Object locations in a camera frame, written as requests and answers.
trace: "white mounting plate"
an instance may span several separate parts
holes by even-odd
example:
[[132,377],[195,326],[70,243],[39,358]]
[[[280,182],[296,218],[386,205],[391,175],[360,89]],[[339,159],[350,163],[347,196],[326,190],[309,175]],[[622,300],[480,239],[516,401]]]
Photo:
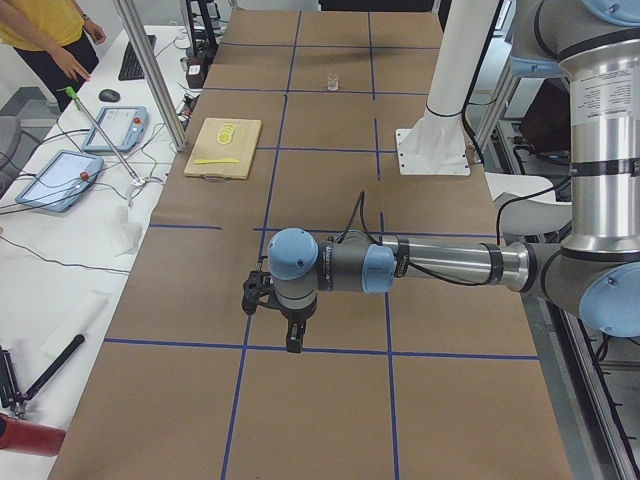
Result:
[[432,167],[427,169],[427,165],[424,158],[413,152],[406,152],[401,147],[402,141],[409,135],[412,129],[399,128],[396,130],[396,150],[398,152],[398,166],[400,167],[400,175],[464,175],[469,176],[471,169],[467,162],[467,157],[464,154],[466,147],[464,143],[464,136],[460,132],[460,156],[455,158],[446,159],[445,165],[436,165],[437,171]]

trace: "hand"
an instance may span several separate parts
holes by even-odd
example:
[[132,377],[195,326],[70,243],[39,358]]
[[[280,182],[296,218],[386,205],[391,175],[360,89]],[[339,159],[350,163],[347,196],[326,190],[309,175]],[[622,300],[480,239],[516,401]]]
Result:
[[85,80],[89,80],[91,78],[89,72],[87,72],[76,57],[64,48],[57,47],[49,51],[49,55],[51,55],[53,61],[56,62],[56,65],[60,67],[60,70],[62,70],[67,77],[73,80],[78,80],[78,75]]
[[91,36],[93,43],[95,43],[96,45],[104,43],[104,41],[107,39],[104,30],[102,30],[102,27],[90,18],[87,18],[84,21],[84,31]]

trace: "person's arm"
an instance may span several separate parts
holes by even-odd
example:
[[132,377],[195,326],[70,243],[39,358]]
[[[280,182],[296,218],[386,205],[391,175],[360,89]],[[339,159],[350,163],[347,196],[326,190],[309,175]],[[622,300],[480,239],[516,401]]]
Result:
[[84,20],[83,28],[85,32],[87,32],[91,36],[93,42],[96,45],[104,43],[104,41],[107,39],[107,36],[105,35],[104,30],[102,30],[102,27],[91,20],[91,17],[84,13],[84,11],[80,8],[80,5],[78,5],[75,0],[71,0],[71,3],[73,3],[73,6],[76,7],[78,13],[82,15],[82,19]]
[[4,0],[0,0],[0,19],[2,23],[22,38],[51,55],[53,61],[67,77],[76,80],[79,75],[85,80],[89,80],[89,72],[76,60],[76,57],[58,45],[53,38],[38,30],[24,13],[13,8]]

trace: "keyboard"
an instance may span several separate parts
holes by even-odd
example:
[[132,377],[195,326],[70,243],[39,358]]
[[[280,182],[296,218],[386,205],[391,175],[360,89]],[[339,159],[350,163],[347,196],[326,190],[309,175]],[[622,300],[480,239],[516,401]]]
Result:
[[[147,35],[147,38],[149,38],[151,49],[153,50],[156,45],[156,36]],[[142,65],[140,65],[136,52],[133,50],[133,45],[129,42],[127,43],[127,48],[124,49],[118,80],[140,80],[141,78],[144,78]]]

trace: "white table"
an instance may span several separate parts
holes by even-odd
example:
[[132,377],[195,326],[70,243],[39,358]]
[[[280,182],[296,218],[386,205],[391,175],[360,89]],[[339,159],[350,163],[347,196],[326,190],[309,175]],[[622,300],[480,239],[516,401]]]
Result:
[[[184,54],[178,47],[186,46],[187,38],[179,27],[148,27],[147,32],[157,36],[157,60],[172,100],[178,106],[185,93],[183,86],[186,86],[179,62]],[[157,130],[163,120],[146,80],[117,80],[127,40],[125,32],[118,36],[93,72],[91,81],[80,89],[79,96],[94,115],[104,105],[145,106],[149,111],[149,125],[142,140],[144,143],[151,137],[154,126],[157,125]],[[117,90],[121,94],[121,100],[116,104],[100,102],[98,93],[103,88]],[[86,117],[73,104],[61,115],[59,123],[66,131],[90,126]],[[57,133],[60,133],[60,130],[54,127],[49,136]],[[73,138],[79,145],[84,140],[82,135]],[[64,137],[45,143],[29,161],[25,172],[38,172],[61,149],[75,148]],[[165,128],[162,128],[145,148],[145,152],[157,161],[154,175],[165,178],[175,153]],[[118,163],[115,156],[104,156],[104,159],[106,165]],[[142,153],[133,155],[130,164],[141,177],[149,175],[154,168],[154,162]],[[111,185],[124,195],[131,183],[131,177],[118,164],[104,171],[98,182]],[[14,203],[16,195],[26,183],[24,179],[14,182],[0,201],[0,214],[23,208],[7,206]],[[161,190],[160,184],[147,184],[135,198],[132,208],[128,209],[129,221],[141,224],[143,235]],[[118,207],[126,208],[126,205],[127,202],[117,196],[111,188],[94,185],[64,214],[29,210],[0,215],[0,227],[4,229],[2,235],[8,240],[29,247],[49,259],[130,270],[135,254],[116,256],[121,252],[121,245],[117,241],[119,230],[116,210]],[[107,306],[87,331],[77,332],[85,333],[85,343],[38,396],[32,402],[28,402],[29,421],[66,430],[71,423],[127,277],[46,263],[31,253],[1,240],[0,265],[0,344],[11,352],[16,376],[23,391],[50,364],[51,359],[43,353],[41,345],[50,333],[58,328],[74,305],[91,291],[100,292],[109,299]],[[55,457],[44,458],[0,451],[0,476],[5,478],[10,474],[22,480],[45,479],[54,461]]]

